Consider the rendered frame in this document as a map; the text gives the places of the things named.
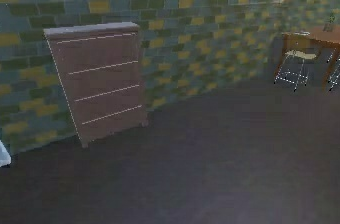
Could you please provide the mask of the brown chest of drawers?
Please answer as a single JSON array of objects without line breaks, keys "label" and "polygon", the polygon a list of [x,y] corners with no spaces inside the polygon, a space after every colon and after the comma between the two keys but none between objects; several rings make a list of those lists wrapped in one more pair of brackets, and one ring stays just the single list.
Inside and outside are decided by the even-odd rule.
[{"label": "brown chest of drawers", "polygon": [[83,147],[148,124],[138,24],[47,28],[44,35]]}]

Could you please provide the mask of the brown wooden table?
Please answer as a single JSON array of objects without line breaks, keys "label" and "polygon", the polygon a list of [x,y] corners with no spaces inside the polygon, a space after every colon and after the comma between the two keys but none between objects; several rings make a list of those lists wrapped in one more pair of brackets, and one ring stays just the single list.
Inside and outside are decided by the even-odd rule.
[{"label": "brown wooden table", "polygon": [[322,81],[322,86],[325,87],[330,78],[330,74],[335,69],[336,60],[340,57],[340,26],[335,25],[332,32],[325,32],[321,26],[313,27],[306,32],[310,32],[310,35],[294,35],[293,32],[282,33],[282,51],[274,72],[274,78],[277,68],[281,65],[283,56],[287,51],[298,50],[304,53],[316,54],[315,60],[317,60],[324,49],[331,49],[333,54],[330,57]]}]

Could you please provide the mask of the small green house plant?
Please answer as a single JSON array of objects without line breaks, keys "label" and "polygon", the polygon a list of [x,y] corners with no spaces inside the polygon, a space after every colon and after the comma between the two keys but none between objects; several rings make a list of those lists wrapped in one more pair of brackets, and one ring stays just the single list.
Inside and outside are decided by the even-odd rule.
[{"label": "small green house plant", "polygon": [[328,21],[325,23],[323,30],[325,32],[332,32],[334,28],[335,14],[331,13],[329,15]]}]

